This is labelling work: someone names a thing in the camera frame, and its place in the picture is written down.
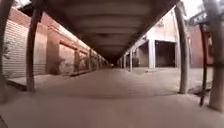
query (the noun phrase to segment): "walkway roof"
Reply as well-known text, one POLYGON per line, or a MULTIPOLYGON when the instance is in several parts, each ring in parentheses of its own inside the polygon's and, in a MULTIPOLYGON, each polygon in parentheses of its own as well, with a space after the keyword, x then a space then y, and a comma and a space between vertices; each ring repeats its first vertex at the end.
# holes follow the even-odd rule
POLYGON ((115 62, 179 0, 45 0, 44 10, 115 62))

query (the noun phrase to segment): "corridor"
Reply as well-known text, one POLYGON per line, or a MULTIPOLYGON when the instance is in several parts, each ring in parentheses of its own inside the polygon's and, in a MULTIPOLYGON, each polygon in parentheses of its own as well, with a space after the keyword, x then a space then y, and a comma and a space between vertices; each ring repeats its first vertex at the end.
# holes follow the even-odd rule
POLYGON ((20 93, 1 106, 2 116, 9 128, 224 127, 222 114, 200 108, 194 95, 177 94, 172 75, 159 76, 123 69, 54 76, 35 94, 20 93))

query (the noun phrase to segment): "doorway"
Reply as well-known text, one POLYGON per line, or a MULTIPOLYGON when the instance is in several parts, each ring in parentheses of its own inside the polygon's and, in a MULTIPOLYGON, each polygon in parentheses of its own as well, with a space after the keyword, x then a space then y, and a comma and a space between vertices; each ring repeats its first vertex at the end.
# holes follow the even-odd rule
POLYGON ((156 67, 175 67, 175 43, 156 41, 156 67))

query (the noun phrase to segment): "metal shutter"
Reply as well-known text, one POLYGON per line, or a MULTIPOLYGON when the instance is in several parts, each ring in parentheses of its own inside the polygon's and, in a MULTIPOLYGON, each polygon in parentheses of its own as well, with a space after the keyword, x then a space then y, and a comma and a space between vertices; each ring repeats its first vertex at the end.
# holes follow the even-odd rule
MULTIPOLYGON (((26 72, 26 40, 28 28, 13 21, 6 26, 3 72, 6 77, 24 77, 26 72)), ((45 74, 47 36, 37 33, 34 49, 34 75, 45 74)))
POLYGON ((60 55, 60 72, 63 75, 68 75, 73 73, 74 71, 74 50, 60 44, 60 50, 59 50, 59 55, 60 55))

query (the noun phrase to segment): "support column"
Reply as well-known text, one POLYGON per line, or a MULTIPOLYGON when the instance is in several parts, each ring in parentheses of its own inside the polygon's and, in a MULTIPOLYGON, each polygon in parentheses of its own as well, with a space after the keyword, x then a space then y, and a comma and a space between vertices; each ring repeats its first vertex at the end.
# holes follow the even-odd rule
POLYGON ((149 63, 149 68, 156 67, 156 53, 155 53, 154 39, 149 39, 148 41, 148 63, 149 63))
POLYGON ((181 78, 180 78, 180 94, 187 93, 188 85, 188 72, 189 72, 189 44, 187 39, 187 29, 183 18, 183 4, 179 2, 175 7, 175 14, 177 18, 179 37, 180 37, 180 50, 181 50, 181 78))
POLYGON ((224 112, 224 22, 217 0, 204 0, 212 35, 214 74, 209 107, 224 112))
POLYGON ((4 35, 9 12, 14 0, 0 0, 0 103, 5 102, 6 81, 3 75, 2 57, 4 46, 4 35))
POLYGON ((132 49, 130 49, 130 67, 129 71, 132 72, 132 49))
POLYGON ((29 33, 27 37, 26 82, 27 82, 27 89, 29 92, 35 91, 35 85, 34 85, 35 82, 34 82, 34 74, 33 74, 34 45, 35 45, 37 24, 43 13, 42 4, 43 4, 42 0, 33 1, 34 11, 31 18, 29 33))
POLYGON ((100 70, 100 56, 97 54, 97 70, 100 70))
POLYGON ((75 50, 75 61, 74 61, 74 71, 79 73, 79 66, 80 66, 80 50, 75 50))
POLYGON ((89 49, 89 71, 92 71, 92 49, 89 49))
POLYGON ((126 68, 126 55, 124 54, 124 69, 126 68))

